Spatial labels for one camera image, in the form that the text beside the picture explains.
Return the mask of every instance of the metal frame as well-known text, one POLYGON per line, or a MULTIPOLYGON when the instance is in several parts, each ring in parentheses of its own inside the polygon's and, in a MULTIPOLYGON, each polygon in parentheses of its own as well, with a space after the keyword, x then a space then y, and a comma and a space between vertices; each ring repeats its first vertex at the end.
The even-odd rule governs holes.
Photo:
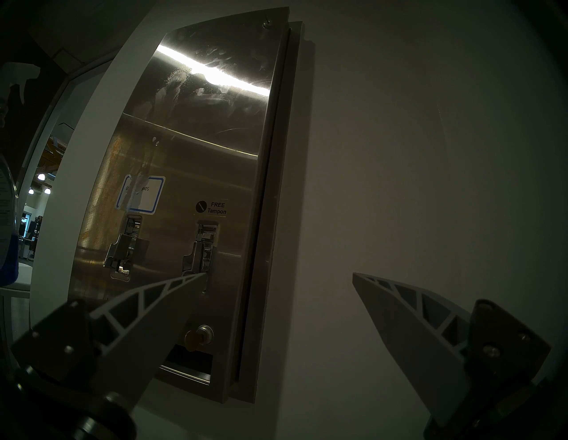
POLYGON ((270 269, 274 250, 274 236, 278 217, 278 202, 286 154, 286 137, 296 75, 298 50, 303 36, 302 22, 290 23, 290 36, 284 60, 278 106, 274 121, 272 144, 266 172, 266 182, 258 225, 258 236, 250 278, 248 297, 241 305, 243 311, 240 347, 235 350, 235 382, 229 396, 254 403, 260 362, 262 330, 270 269))

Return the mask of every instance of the door frame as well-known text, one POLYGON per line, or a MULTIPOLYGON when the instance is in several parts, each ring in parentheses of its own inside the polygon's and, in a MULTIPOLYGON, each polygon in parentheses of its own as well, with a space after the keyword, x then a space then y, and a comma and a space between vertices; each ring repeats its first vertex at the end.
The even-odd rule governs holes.
POLYGON ((63 83, 59 87, 43 118, 41 119, 32 142, 30 143, 30 147, 28 148, 28 152, 26 153, 26 157, 22 165, 22 168, 26 169, 23 180, 21 182, 16 182, 16 188, 19 189, 19 211, 23 211, 23 207, 28 197, 28 190, 30 188, 32 180, 34 179, 35 170, 37 168, 37 164, 39 163, 41 153, 45 148, 47 140, 49 139, 51 132, 53 131, 55 124, 59 119, 59 116, 61 115, 61 111, 67 104, 71 93, 78 84, 92 78, 93 76, 98 75, 101 72, 105 72, 117 53, 118 50, 115 50, 102 56, 101 58, 96 59, 95 61, 87 63, 77 70, 71 72, 63 80, 63 83))

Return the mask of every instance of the keyhole lock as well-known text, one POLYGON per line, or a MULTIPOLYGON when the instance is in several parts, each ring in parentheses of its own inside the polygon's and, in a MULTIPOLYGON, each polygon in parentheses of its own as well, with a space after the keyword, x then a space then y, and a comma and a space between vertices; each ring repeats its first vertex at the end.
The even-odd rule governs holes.
POLYGON ((207 345, 213 340, 213 329, 201 325, 196 331, 190 330, 185 334, 184 343, 187 351, 196 351, 200 345, 207 345))

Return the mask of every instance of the black circular icon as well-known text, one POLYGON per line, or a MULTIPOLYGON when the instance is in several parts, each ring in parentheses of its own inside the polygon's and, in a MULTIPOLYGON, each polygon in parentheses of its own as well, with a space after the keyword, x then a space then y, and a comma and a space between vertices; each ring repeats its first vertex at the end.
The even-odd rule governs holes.
POLYGON ((204 200, 201 200, 201 202, 197 202, 197 205, 195 205, 195 210, 197 212, 203 212, 207 209, 207 202, 205 202, 204 200))

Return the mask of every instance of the white wall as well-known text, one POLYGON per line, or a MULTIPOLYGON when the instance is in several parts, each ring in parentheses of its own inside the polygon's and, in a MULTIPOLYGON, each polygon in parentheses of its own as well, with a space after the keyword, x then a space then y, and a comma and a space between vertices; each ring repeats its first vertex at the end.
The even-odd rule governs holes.
POLYGON ((102 76, 103 73, 100 73, 77 84, 69 100, 66 102, 65 107, 61 111, 61 115, 57 119, 57 123, 51 134, 58 140, 61 140, 65 145, 69 144, 69 140, 79 122, 83 110, 102 76))
POLYGON ((34 209, 35 216, 43 216, 48 200, 49 194, 40 191, 34 191, 33 194, 29 194, 29 196, 27 197, 26 205, 34 209))
POLYGON ((24 206, 23 211, 27 212, 28 214, 31 214, 31 221, 35 219, 36 217, 35 208, 32 208, 31 206, 24 206))
MULTIPOLYGON (((421 438, 427 410, 351 286, 353 271, 432 289, 468 310, 479 297, 495 300, 557 341, 568 310, 566 84, 505 2, 395 3, 289 2, 308 43, 257 403, 220 405, 153 381, 134 411, 139 438, 421 438)), ((32 323, 66 299, 99 164, 163 35, 274 4, 163 2, 138 26, 58 173, 36 252, 32 323)))

